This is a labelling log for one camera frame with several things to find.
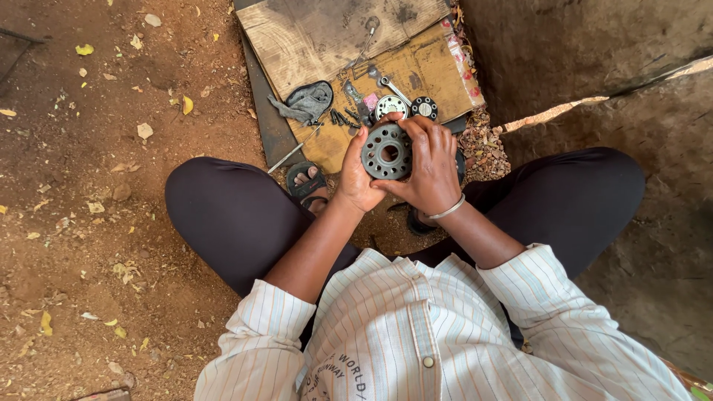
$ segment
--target silver bangle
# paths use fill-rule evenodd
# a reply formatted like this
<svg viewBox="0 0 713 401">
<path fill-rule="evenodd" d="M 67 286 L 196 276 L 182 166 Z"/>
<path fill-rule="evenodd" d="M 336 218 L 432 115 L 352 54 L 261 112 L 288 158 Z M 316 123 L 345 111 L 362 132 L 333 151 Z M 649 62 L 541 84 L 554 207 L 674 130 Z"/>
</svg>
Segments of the silver bangle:
<svg viewBox="0 0 713 401">
<path fill-rule="evenodd" d="M 456 211 L 456 209 L 460 208 L 461 205 L 463 205 L 463 202 L 465 202 L 465 201 L 466 201 L 466 194 L 465 194 L 465 193 L 462 193 L 462 194 L 461 194 L 461 199 L 460 199 L 460 200 L 458 201 L 458 203 L 456 203 L 452 208 L 446 210 L 446 211 L 443 212 L 443 213 L 439 213 L 439 214 L 437 214 L 437 215 L 428 215 L 428 216 L 426 216 L 426 218 L 431 218 L 431 219 L 434 219 L 434 220 L 435 220 L 435 219 L 437 219 L 437 218 L 445 217 L 445 216 L 451 214 L 452 212 Z"/>
</svg>

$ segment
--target striped shirt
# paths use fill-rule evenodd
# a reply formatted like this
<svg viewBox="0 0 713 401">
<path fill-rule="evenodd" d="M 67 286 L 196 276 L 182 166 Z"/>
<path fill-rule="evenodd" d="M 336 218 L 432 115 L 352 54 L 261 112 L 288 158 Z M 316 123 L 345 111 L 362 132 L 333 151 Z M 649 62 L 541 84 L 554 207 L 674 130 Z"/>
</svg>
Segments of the striped shirt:
<svg viewBox="0 0 713 401">
<path fill-rule="evenodd" d="M 533 355 L 516 349 L 501 307 Z M 315 313 L 305 353 L 299 335 Z M 490 270 L 366 249 L 306 303 L 256 280 L 196 383 L 206 400 L 690 400 L 547 245 Z"/>
</svg>

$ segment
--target wrench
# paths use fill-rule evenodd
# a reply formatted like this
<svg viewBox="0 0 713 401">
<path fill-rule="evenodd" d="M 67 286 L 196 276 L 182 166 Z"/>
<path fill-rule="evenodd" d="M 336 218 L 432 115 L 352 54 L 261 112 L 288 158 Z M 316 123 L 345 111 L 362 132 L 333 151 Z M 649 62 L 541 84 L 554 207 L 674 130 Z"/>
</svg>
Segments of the wrench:
<svg viewBox="0 0 713 401">
<path fill-rule="evenodd" d="M 404 95 L 394 84 L 392 84 L 387 77 L 381 78 L 381 84 L 388 86 L 389 89 L 391 89 L 398 97 L 402 98 L 406 102 L 406 105 L 409 106 L 409 109 L 411 109 L 411 101 L 409 98 L 407 98 L 406 95 Z"/>
</svg>

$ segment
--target black sandal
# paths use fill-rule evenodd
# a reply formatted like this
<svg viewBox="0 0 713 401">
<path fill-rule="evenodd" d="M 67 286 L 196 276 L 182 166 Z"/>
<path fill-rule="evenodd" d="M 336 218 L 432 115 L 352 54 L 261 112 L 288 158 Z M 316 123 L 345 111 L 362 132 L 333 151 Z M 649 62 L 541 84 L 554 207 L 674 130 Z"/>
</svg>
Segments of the black sandal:
<svg viewBox="0 0 713 401">
<path fill-rule="evenodd" d="M 290 167 L 287 171 L 287 192 L 289 192 L 290 195 L 296 197 L 297 199 L 300 199 L 299 202 L 306 209 L 309 209 L 309 207 L 312 206 L 312 202 L 318 199 L 321 199 L 324 202 L 329 202 L 329 199 L 325 198 L 324 196 L 307 197 L 310 193 L 315 192 L 318 188 L 327 186 L 327 180 L 324 178 L 324 174 L 322 173 L 322 170 L 319 169 L 319 167 L 317 167 L 317 174 L 313 178 L 310 178 L 309 181 L 298 186 L 294 185 L 294 179 L 300 173 L 305 174 L 306 177 L 309 178 L 309 169 L 311 167 L 317 167 L 317 165 L 311 161 L 302 161 Z"/>
<path fill-rule="evenodd" d="M 458 183 L 462 184 L 463 180 L 466 179 L 466 157 L 463 155 L 463 152 L 461 152 L 461 149 L 458 149 L 456 152 L 456 164 L 458 165 Z M 408 227 L 413 234 L 426 235 L 438 228 L 423 224 L 417 216 L 418 212 L 418 209 L 409 205 L 409 214 L 406 217 L 406 227 Z"/>
</svg>

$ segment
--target gray cloth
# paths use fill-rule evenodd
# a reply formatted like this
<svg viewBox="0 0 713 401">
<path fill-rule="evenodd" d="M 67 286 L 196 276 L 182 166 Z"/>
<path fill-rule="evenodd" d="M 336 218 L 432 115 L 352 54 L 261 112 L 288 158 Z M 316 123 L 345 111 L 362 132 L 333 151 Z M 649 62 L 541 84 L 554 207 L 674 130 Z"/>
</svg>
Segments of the gray cloth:
<svg viewBox="0 0 713 401">
<path fill-rule="evenodd" d="M 273 95 L 268 95 L 273 106 L 283 117 L 294 118 L 306 126 L 317 121 L 319 116 L 332 104 L 332 87 L 325 81 L 299 88 L 289 95 L 285 103 L 280 103 Z"/>
</svg>

